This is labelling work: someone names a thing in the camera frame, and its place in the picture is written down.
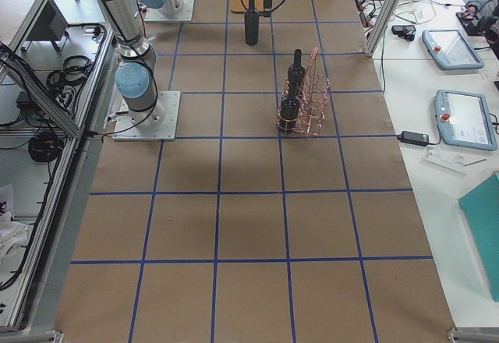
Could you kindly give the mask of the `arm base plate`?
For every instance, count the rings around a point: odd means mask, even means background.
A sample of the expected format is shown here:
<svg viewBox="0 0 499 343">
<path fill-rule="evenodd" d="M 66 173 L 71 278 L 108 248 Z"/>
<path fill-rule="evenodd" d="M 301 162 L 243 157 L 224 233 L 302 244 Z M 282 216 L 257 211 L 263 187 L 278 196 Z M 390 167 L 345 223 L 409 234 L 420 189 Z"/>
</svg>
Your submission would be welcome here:
<svg viewBox="0 0 499 343">
<path fill-rule="evenodd" d="M 120 110 L 126 113 L 117 118 L 112 134 L 113 139 L 119 141 L 174 140 L 180 101 L 180 91 L 160 91 L 153 113 L 146 121 L 137 125 L 147 117 L 147 113 L 130 112 L 127 103 L 122 99 Z"/>
<path fill-rule="evenodd" d="M 164 0 L 164 4 L 155 9 L 148 7 L 146 23 L 190 23 L 193 17 L 195 0 Z"/>
</svg>

